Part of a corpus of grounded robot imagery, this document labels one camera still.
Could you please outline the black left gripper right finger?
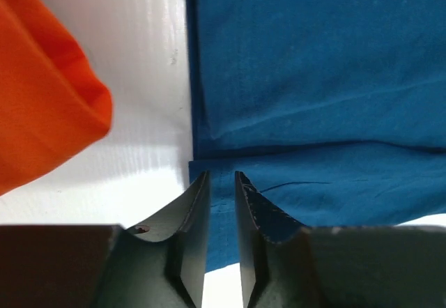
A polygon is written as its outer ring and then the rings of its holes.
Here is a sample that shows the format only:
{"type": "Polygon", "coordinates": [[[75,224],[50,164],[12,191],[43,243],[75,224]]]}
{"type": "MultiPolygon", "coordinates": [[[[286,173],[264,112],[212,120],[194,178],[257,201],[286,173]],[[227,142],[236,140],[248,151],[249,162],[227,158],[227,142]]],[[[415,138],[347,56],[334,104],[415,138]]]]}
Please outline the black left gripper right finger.
{"type": "Polygon", "coordinates": [[[440,226],[306,226],[235,174],[245,307],[444,307],[440,226]]]}

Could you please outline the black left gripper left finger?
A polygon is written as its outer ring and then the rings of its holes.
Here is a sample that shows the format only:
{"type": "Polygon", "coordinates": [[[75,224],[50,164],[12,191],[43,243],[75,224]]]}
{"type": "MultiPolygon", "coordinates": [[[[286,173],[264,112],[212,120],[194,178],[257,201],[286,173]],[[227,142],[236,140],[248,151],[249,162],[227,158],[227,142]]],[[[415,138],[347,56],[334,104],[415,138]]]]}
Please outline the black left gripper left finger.
{"type": "Polygon", "coordinates": [[[2,307],[200,307],[210,175],[124,229],[3,225],[2,307]]]}

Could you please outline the blue t shirt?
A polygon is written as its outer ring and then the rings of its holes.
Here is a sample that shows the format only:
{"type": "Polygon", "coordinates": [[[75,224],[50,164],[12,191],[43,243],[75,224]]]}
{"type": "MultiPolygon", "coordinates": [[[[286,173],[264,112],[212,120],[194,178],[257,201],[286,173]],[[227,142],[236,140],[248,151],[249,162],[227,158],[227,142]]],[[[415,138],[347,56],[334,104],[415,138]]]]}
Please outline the blue t shirt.
{"type": "Polygon", "coordinates": [[[207,270],[239,260],[237,171],[310,226],[445,212],[445,0],[186,4],[207,270]]]}

